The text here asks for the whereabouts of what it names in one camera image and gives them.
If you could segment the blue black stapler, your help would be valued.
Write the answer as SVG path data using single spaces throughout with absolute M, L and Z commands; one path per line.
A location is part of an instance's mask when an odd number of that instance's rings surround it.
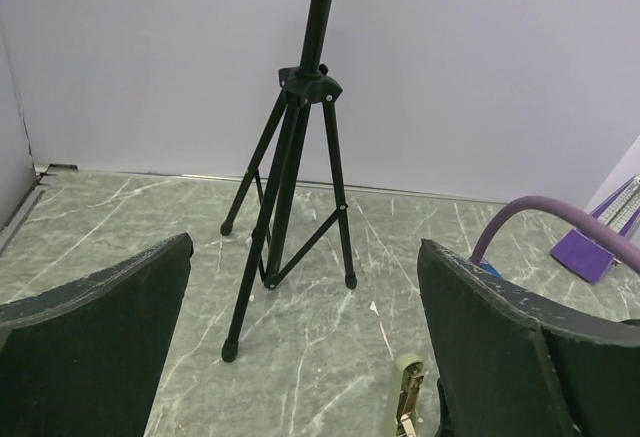
M 502 277 L 502 275 L 488 262 L 481 262 L 480 263 L 480 268 L 483 269 L 484 271 L 491 273 L 497 277 Z

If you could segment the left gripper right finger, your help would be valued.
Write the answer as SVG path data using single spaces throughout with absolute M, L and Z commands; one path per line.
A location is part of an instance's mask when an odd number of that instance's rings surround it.
M 635 436 L 639 325 L 549 300 L 432 240 L 417 259 L 441 436 Z

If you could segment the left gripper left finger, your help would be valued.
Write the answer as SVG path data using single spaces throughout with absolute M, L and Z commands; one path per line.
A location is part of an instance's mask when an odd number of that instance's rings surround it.
M 172 236 L 1 307 L 4 436 L 144 434 L 191 271 Z

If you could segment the beige white stapler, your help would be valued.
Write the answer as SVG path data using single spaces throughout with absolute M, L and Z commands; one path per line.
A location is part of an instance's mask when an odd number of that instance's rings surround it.
M 424 375 L 424 361 L 418 355 L 405 353 L 395 359 L 386 404 L 384 436 L 417 436 L 416 407 Z

